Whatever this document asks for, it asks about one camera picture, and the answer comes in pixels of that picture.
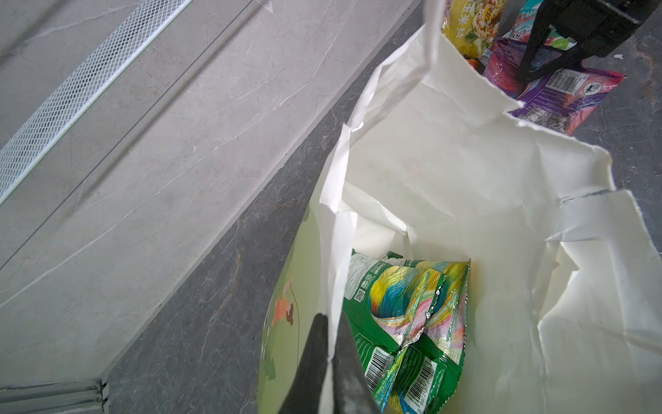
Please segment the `magenta purple candy packet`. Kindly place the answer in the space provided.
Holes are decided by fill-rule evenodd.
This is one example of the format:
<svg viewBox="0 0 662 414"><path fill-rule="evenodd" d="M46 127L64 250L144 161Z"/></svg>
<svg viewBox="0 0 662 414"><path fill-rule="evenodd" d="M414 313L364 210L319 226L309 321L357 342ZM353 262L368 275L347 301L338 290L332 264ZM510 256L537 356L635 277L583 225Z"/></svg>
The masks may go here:
<svg viewBox="0 0 662 414"><path fill-rule="evenodd" d="M512 117L568 136L626 79L622 73L579 66L523 84L516 75L525 50L522 42L496 41L479 57L484 77L522 102L521 108L510 112Z"/></svg>

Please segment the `floral white paper bag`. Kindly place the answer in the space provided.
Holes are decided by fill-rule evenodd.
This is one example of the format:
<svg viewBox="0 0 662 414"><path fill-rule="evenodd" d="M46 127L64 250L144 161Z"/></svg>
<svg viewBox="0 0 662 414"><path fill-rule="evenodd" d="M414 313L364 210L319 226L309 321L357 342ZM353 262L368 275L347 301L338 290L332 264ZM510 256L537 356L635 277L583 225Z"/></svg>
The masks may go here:
<svg viewBox="0 0 662 414"><path fill-rule="evenodd" d="M661 259L604 149L517 102L441 34L444 3L370 77L327 158L265 318L258 410L279 413L315 315L333 364L351 254L470 262L443 413L658 413Z"/></svg>

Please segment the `green yellow striped candy packet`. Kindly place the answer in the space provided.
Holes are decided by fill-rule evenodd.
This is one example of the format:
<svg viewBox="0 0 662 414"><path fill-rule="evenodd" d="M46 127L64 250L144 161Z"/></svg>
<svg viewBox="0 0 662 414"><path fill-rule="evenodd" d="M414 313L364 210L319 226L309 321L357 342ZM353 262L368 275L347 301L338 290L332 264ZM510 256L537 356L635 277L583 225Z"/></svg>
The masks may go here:
<svg viewBox="0 0 662 414"><path fill-rule="evenodd" d="M430 260L351 256L343 312L379 410L395 385L405 349L422 334L442 279Z"/></svg>

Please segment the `yellow snack packet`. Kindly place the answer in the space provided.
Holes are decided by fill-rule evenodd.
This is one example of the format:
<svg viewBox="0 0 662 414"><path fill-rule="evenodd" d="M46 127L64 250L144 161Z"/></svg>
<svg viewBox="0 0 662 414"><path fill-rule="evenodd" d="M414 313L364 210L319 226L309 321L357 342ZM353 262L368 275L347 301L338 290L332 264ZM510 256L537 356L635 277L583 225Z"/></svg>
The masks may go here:
<svg viewBox="0 0 662 414"><path fill-rule="evenodd" d="M498 36L505 0L448 1L441 32L468 59L477 59Z"/></svg>

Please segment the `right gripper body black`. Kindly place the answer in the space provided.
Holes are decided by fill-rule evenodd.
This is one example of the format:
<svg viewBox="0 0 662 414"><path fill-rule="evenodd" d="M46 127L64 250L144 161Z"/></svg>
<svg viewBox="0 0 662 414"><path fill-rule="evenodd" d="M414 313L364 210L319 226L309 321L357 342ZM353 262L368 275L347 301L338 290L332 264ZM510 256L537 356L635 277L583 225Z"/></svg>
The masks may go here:
<svg viewBox="0 0 662 414"><path fill-rule="evenodd" d="M603 58L629 39L660 5L660 0L546 0L537 22L574 41L568 55Z"/></svg>

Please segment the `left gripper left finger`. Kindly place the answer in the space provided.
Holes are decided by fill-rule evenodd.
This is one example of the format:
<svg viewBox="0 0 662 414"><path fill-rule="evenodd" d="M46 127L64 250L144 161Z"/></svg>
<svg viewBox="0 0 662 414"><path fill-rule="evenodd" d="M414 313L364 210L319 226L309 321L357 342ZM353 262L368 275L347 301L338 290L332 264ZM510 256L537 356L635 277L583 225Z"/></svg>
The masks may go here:
<svg viewBox="0 0 662 414"><path fill-rule="evenodd" d="M294 381L279 414L316 414L328 368L329 322L326 315L315 315Z"/></svg>

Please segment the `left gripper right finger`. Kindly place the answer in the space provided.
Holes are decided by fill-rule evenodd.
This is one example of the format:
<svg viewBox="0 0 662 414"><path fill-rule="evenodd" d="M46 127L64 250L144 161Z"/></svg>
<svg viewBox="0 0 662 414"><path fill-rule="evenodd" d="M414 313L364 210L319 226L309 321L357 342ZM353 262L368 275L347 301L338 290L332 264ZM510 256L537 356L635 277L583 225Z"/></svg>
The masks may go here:
<svg viewBox="0 0 662 414"><path fill-rule="evenodd" d="M334 413L379 414L347 317L341 317L333 364Z"/></svg>

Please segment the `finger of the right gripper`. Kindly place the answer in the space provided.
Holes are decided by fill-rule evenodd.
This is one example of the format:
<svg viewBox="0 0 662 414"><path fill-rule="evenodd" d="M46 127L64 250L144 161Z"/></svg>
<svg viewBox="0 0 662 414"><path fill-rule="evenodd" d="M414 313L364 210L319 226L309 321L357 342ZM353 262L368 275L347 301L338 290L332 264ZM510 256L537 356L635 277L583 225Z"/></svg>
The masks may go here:
<svg viewBox="0 0 662 414"><path fill-rule="evenodd" d="M551 18L547 15L538 15L534 21L532 32L527 43L527 48L522 55L519 67L519 80L528 84L548 76L551 70L549 63L542 63L539 67L534 67L534 59L541 48L544 48L546 39L551 32Z"/></svg>

